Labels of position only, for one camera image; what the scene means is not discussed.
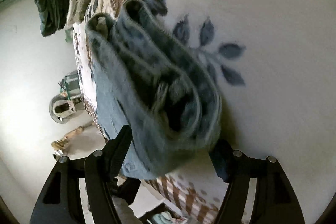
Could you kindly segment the grey round bin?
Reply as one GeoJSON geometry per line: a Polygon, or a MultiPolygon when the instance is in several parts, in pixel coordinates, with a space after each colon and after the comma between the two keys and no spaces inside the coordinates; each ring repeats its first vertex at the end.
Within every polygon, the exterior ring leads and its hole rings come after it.
{"type": "Polygon", "coordinates": [[[49,114],[56,123],[67,123],[76,112],[74,103],[62,95],[54,96],[50,100],[49,114]]]}

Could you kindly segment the floral bed sheet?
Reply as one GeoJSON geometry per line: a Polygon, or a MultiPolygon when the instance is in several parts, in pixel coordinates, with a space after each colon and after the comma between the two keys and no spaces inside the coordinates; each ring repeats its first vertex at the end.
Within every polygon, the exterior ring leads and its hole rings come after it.
{"type": "MultiPolygon", "coordinates": [[[[86,17],[125,0],[91,0],[86,17]]],[[[233,147],[279,159],[306,223],[335,207],[335,0],[143,0],[209,70],[233,147]]]]}

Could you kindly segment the ripped blue denim shorts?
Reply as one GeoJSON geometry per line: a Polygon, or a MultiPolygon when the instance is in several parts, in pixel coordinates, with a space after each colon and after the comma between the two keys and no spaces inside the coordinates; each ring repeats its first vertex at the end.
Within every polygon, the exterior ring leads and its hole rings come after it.
{"type": "Polygon", "coordinates": [[[96,117],[132,142],[121,173],[152,180],[179,168],[219,139],[221,95],[205,66],[140,0],[117,19],[96,14],[85,26],[96,84],[96,117]]]}

